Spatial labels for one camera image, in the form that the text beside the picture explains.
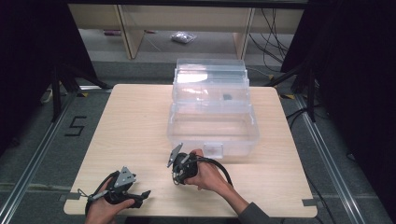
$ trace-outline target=gray carpet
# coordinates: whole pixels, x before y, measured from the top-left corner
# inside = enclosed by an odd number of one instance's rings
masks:
[[[156,83],[171,84],[174,77],[174,63],[93,63],[99,78],[107,84],[117,83]],[[279,76],[264,66],[248,66],[251,86],[262,86],[269,81],[268,75]],[[280,94],[289,94],[293,78],[277,86]],[[79,79],[81,85],[91,85]],[[63,196],[71,188],[82,163],[96,125],[101,117],[109,93],[89,93],[87,97],[77,97],[68,109],[62,126],[57,132],[50,149],[42,161],[31,187],[23,197],[11,223],[83,223],[83,216],[69,216],[63,212]],[[285,115],[298,109],[295,100],[281,99]],[[376,198],[370,184],[366,181],[359,165],[346,157],[347,148],[327,117],[324,108],[317,108],[317,125],[326,141],[337,165],[355,196],[367,223],[388,224],[391,221]],[[77,125],[83,125],[80,136],[65,136],[78,130],[69,128],[75,116]],[[21,133],[21,144],[9,148],[0,158],[0,202],[10,193],[9,184],[15,183],[21,176],[27,162],[39,145],[47,127],[50,125],[51,104],[40,106],[31,122]],[[328,175],[323,161],[312,137],[306,128],[303,117],[293,123],[291,129],[302,164],[307,176],[312,180],[319,193],[323,196],[336,223],[351,223],[347,212],[341,203],[335,187]],[[329,212],[320,202],[318,193],[311,188],[318,202],[318,217],[323,223],[332,223]],[[121,223],[125,217],[118,217]],[[286,218],[284,223],[319,223],[313,218]]]

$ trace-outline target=person's right hand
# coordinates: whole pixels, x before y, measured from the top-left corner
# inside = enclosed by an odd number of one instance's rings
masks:
[[[194,153],[198,157],[204,156],[201,149],[195,149],[191,153]],[[217,194],[221,194],[227,188],[232,187],[221,175],[216,165],[204,161],[198,161],[198,174],[184,180],[184,183],[187,185],[196,185],[198,189],[213,190]]]

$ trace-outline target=transparent bin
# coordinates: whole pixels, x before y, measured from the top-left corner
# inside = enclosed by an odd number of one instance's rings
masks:
[[[241,60],[177,61],[167,136],[182,151],[206,157],[246,156],[260,139]]]

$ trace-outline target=floor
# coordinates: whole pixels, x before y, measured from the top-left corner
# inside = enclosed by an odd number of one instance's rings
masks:
[[[95,69],[99,70],[101,66],[106,66],[105,70],[101,69],[99,72],[103,78],[111,76],[111,73],[116,73],[116,70],[123,69],[125,64],[131,63],[159,63],[163,65],[163,68],[172,69],[172,64],[176,63],[177,58],[236,59],[232,34],[193,32],[196,38],[192,42],[180,44],[171,40],[170,37],[174,32],[153,31],[152,34],[145,34],[136,58],[129,60],[120,36],[104,35],[101,30],[80,30]],[[293,38],[293,35],[277,37],[277,40],[282,43],[282,50],[276,46],[273,36],[271,41],[274,45],[265,47],[264,38],[267,36],[252,34],[252,38],[248,41],[244,60],[248,71],[262,74],[264,79],[262,83],[269,81],[270,74],[280,76],[277,71],[281,65],[283,52],[286,52],[284,49],[290,45]],[[253,39],[275,55],[276,59],[268,55],[263,56]],[[280,95],[291,94],[291,82],[292,78],[278,85]],[[18,209],[12,211],[13,217],[10,219],[10,223],[49,223],[55,219],[57,223],[83,222],[83,216],[72,217],[63,212],[65,197],[78,170],[78,165],[70,167],[70,161],[73,161],[73,164],[79,164],[83,160],[85,150],[77,150],[76,147],[88,147],[90,136],[95,130],[94,124],[97,124],[100,118],[108,95],[109,93],[91,94],[90,97],[87,97],[90,99],[89,102],[84,97],[76,97],[68,108],[64,123],[61,123],[57,129],[56,136],[49,140],[50,149],[46,151],[47,155],[37,165],[36,170],[26,171],[25,169],[29,166],[31,158],[35,156],[35,149],[42,144],[40,136],[45,136],[51,125],[49,120],[51,104],[43,104],[36,111],[31,122],[26,125],[24,133],[21,134],[24,141],[21,141],[16,148],[11,148],[0,158],[1,203],[9,199],[8,195],[12,190],[15,190],[13,188],[15,183],[24,181],[20,180],[24,173],[34,173],[32,179],[28,181],[29,188],[24,192],[25,196],[18,201]],[[304,103],[304,99],[299,100],[299,97],[301,96],[297,96],[296,100],[287,97],[280,99],[285,115],[290,115],[303,106],[300,104]],[[64,138],[65,134],[70,132],[68,125],[72,118],[81,114],[88,118],[80,121],[82,125],[86,126],[84,132],[88,137],[81,136],[74,138],[74,141],[59,141],[58,138]],[[347,148],[327,117],[325,109],[316,110],[316,116],[318,119],[314,124],[306,115],[302,115],[295,122],[290,120],[290,125],[293,125],[291,132],[314,198],[318,200],[318,217],[320,219],[286,218],[280,221],[282,223],[319,223],[320,221],[323,223],[392,223],[370,184],[365,180],[359,166],[346,157]],[[315,130],[320,130],[317,136],[320,135],[325,140],[324,146],[312,140]],[[326,161],[329,152],[330,162]],[[331,174],[331,169],[339,172],[341,179],[338,175]],[[349,193],[350,197],[341,195],[340,190],[346,194]]]

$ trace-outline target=white desk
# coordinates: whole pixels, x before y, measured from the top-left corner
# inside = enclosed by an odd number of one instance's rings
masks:
[[[170,85],[117,85],[108,99],[71,192],[93,193],[112,172],[127,166],[137,181],[130,193],[151,189],[140,209],[128,216],[235,217],[217,194],[195,186],[176,186],[166,168],[171,144],[166,137]],[[276,90],[250,88],[261,140],[245,158],[220,162],[234,187],[270,217],[314,217],[315,206]],[[86,198],[67,200],[66,214],[84,214]]]

